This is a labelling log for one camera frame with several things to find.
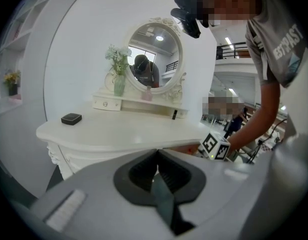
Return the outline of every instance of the white wall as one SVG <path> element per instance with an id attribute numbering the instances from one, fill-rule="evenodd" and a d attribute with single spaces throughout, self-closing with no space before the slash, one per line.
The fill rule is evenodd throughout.
<path id="1" fill-rule="evenodd" d="M 176 62 L 179 60 L 179 53 L 178 51 L 174 52 L 174 54 L 169 58 L 169 62 L 167 63 L 168 64 L 171 64 L 173 62 Z"/>
<path id="2" fill-rule="evenodd" d="M 26 190 L 36 197 L 46 191 L 55 170 L 47 143 L 36 137 L 36 129 L 46 122 L 44 73 L 53 37 L 66 12 L 76 0 L 50 0 L 37 18 L 24 52 L 22 104 L 0 114 L 0 161 Z"/>
<path id="3" fill-rule="evenodd" d="M 103 85 L 109 70 L 105 51 L 122 46 L 127 31 L 154 17 L 170 18 L 174 0 L 78 0 L 60 25 L 45 74 L 47 118 L 69 113 Z M 208 95 L 215 66 L 216 41 L 209 29 L 194 39 L 181 33 L 187 71 L 184 103 L 189 119 L 199 121 L 202 97 Z"/>
<path id="4" fill-rule="evenodd" d="M 155 58 L 155 64 L 157 65 L 159 69 L 159 84 L 160 86 L 164 86 L 163 80 L 162 80 L 162 74 L 166 72 L 166 66 L 168 65 L 170 56 L 164 55 L 161 53 L 156 54 Z"/>

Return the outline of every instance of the pink bottle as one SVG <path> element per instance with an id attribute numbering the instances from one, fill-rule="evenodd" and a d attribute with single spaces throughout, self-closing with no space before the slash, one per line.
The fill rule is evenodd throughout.
<path id="1" fill-rule="evenodd" d="M 147 90 L 142 92 L 142 99 L 145 100 L 145 101 L 149 101 L 151 102 L 152 99 L 153 99 L 153 94 L 152 92 L 150 91 L 152 87 L 151 86 L 147 86 Z"/>

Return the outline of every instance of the black railing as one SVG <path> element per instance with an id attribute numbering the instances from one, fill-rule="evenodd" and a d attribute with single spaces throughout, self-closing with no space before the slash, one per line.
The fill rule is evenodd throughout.
<path id="1" fill-rule="evenodd" d="M 218 46 L 216 49 L 216 60 L 227 58 L 250 58 L 245 42 L 237 42 Z"/>
<path id="2" fill-rule="evenodd" d="M 166 72 L 177 69 L 178 60 L 166 66 Z"/>

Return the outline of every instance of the oval mirror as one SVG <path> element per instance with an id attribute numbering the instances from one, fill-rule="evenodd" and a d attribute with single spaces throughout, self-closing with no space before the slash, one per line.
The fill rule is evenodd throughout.
<path id="1" fill-rule="evenodd" d="M 129 41 L 132 51 L 128 57 L 130 70 L 144 86 L 165 86 L 176 72 L 179 49 L 173 36 L 157 24 L 138 28 Z"/>

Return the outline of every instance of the window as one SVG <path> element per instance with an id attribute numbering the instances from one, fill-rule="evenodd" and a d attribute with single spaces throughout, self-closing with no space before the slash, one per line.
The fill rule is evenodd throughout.
<path id="1" fill-rule="evenodd" d="M 138 48 L 135 48 L 135 47 L 132 47 L 132 46 L 129 46 L 128 48 L 132 51 L 131 57 L 128 57 L 129 65 L 133 65 L 134 62 L 135 62 L 135 57 L 137 55 L 140 55 L 140 54 L 146 55 L 150 62 L 154 62 L 155 61 L 156 54 L 154 54 L 152 52 L 149 52 L 149 51 L 146 51 L 146 50 L 142 50 L 142 49 L 138 49 Z"/>

